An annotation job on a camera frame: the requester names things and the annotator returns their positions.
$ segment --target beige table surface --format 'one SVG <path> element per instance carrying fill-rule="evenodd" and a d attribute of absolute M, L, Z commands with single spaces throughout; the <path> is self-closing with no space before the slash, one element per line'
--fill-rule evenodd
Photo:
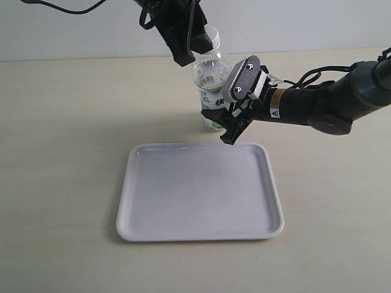
<path fill-rule="evenodd" d="M 297 80 L 379 52 L 259 56 Z M 240 140 L 269 151 L 285 216 L 275 239 L 121 241 L 129 152 L 219 141 L 199 110 L 191 69 L 171 58 L 0 63 L 0 292 L 391 292 L 391 107 L 344 137 L 250 126 Z"/>

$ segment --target bottle cap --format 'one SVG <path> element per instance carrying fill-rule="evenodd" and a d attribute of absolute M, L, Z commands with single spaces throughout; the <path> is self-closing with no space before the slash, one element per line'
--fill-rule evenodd
<path fill-rule="evenodd" d="M 210 40 L 212 41 L 213 50 L 216 50 L 220 47 L 220 36 L 217 29 L 213 26 L 205 26 L 205 32 L 209 36 Z"/>

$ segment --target white tray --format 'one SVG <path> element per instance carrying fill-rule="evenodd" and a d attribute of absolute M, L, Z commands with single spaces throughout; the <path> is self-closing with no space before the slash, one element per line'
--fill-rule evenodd
<path fill-rule="evenodd" d="M 162 143 L 129 156 L 117 231 L 128 241 L 267 239 L 283 217 L 256 143 Z"/>

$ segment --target bottle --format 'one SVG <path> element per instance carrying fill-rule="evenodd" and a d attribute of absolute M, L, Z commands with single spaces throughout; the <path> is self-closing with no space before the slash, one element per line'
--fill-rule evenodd
<path fill-rule="evenodd" d="M 231 67 L 220 52 L 219 32 L 213 26 L 205 26 L 205 31 L 212 41 L 213 49 L 205 54 L 194 53 L 195 67 L 192 72 L 193 81 L 201 96 L 202 109 L 221 109 L 229 107 L 222 97 L 221 89 L 227 81 Z M 215 130 L 221 131 L 224 128 L 204 116 L 205 124 Z"/>

